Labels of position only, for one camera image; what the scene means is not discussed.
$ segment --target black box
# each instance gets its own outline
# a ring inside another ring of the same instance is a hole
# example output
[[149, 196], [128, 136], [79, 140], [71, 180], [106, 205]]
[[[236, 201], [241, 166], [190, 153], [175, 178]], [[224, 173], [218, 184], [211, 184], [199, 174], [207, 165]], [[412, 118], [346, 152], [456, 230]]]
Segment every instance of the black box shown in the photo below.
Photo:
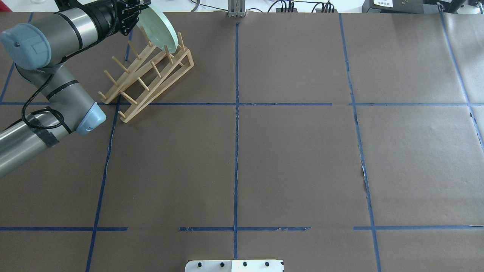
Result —
[[393, 7], [377, 5], [375, 2], [386, 3], [388, 0], [365, 0], [362, 13], [415, 13], [423, 14], [423, 0], [390, 0]]

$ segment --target light green plate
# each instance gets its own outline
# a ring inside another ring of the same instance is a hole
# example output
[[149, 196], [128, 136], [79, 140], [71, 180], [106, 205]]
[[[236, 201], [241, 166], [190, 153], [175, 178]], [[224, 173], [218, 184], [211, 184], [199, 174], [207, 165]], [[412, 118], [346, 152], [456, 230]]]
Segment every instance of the light green plate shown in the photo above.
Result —
[[168, 46], [170, 53], [175, 53], [178, 46], [178, 37], [175, 29], [163, 12], [151, 4], [138, 16], [138, 27], [143, 27], [148, 38], [159, 48]]

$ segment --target metal bracket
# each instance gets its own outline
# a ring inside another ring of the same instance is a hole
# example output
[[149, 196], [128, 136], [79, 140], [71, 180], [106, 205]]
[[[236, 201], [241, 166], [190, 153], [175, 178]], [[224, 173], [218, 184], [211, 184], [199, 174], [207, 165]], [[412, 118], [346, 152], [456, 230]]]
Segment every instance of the metal bracket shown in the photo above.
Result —
[[245, 0], [228, 0], [229, 17], [245, 17]]
[[282, 260], [189, 261], [185, 272], [284, 272]]

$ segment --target black band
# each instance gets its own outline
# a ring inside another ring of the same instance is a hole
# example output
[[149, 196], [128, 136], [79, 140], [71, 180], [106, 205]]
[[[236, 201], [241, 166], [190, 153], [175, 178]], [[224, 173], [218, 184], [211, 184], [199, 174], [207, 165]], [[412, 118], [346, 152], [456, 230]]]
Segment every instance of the black band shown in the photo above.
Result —
[[79, 83], [79, 81], [77, 81], [77, 80], [75, 80], [75, 79], [74, 79], [74, 80], [71, 80], [71, 81], [69, 81], [69, 82], [67, 82], [67, 83], [65, 83], [65, 84], [63, 84], [63, 85], [61, 85], [61, 86], [57, 87], [55, 90], [51, 91], [51, 92], [50, 92], [50, 93], [49, 93], [49, 94], [46, 96], [47, 100], [50, 100], [50, 98], [51, 98], [52, 96], [54, 96], [56, 93], [60, 92], [61, 90], [65, 89], [65, 88], [67, 88], [67, 87], [69, 87], [69, 86], [71, 86], [71, 85], [73, 85], [73, 84], [75, 84], [75, 83]]
[[71, 28], [74, 30], [74, 32], [76, 33], [77, 35], [77, 39], [79, 40], [79, 50], [82, 49], [82, 37], [81, 37], [81, 33], [79, 33], [79, 31], [77, 30], [77, 27], [74, 25], [74, 23], [69, 19], [69, 17], [65, 16], [64, 14], [62, 13], [57, 13], [57, 15], [60, 15], [62, 18], [64, 18], [68, 23], [69, 25], [71, 25]]
[[45, 107], [50, 113], [52, 113], [52, 115], [57, 119], [57, 121], [59, 121], [62, 126], [64, 127], [64, 129], [67, 131], [67, 133], [71, 134], [72, 133], [72, 130], [67, 126], [67, 124], [65, 122], [61, 122], [61, 117], [55, 112], [55, 111], [52, 111], [52, 108], [47, 106]]
[[[26, 117], [29, 123], [36, 126], [42, 126], [42, 123], [32, 114], [29, 114]], [[32, 132], [34, 132], [49, 148], [59, 143], [59, 140], [57, 140], [57, 138], [47, 129], [38, 129], [31, 127], [30, 130], [32, 130]]]

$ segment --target wooden frame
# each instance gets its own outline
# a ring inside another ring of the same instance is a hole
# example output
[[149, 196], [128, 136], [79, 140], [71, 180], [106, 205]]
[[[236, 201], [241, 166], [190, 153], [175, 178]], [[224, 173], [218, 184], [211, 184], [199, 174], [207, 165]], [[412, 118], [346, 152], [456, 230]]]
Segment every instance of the wooden frame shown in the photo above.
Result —
[[[108, 71], [104, 70], [104, 73], [113, 83], [113, 86], [107, 91], [106, 94], [98, 92], [105, 104], [111, 103], [116, 97], [118, 97], [118, 95], [122, 95], [131, 104], [128, 110], [124, 113], [118, 111], [119, 115], [121, 115], [121, 121], [125, 123], [131, 120], [136, 114], [138, 114], [149, 103], [155, 100], [160, 94], [166, 91], [173, 83], [180, 79], [194, 66], [192, 53], [187, 47], [185, 47], [180, 32], [178, 32], [179, 44], [177, 47], [177, 52], [174, 53], [175, 55], [170, 54], [168, 47], [165, 45], [164, 48], [161, 49], [161, 52], [156, 54], [151, 59], [148, 59], [158, 47], [156, 47], [149, 40], [144, 29], [140, 29], [148, 45], [140, 54], [138, 54], [136, 48], [131, 44], [131, 42], [128, 41], [128, 44], [136, 56], [136, 59], [133, 61], [133, 63], [131, 63], [131, 65], [129, 65], [128, 68], [126, 68], [116, 57], [113, 56], [112, 59], [124, 70], [124, 73], [118, 80], [115, 80]], [[164, 58], [168, 58], [169, 63], [160, 71], [156, 65]], [[157, 77], [147, 85], [141, 79], [141, 77], [151, 69], [156, 72]], [[124, 91], [137, 81], [144, 88], [144, 91], [137, 99], [133, 99]]]

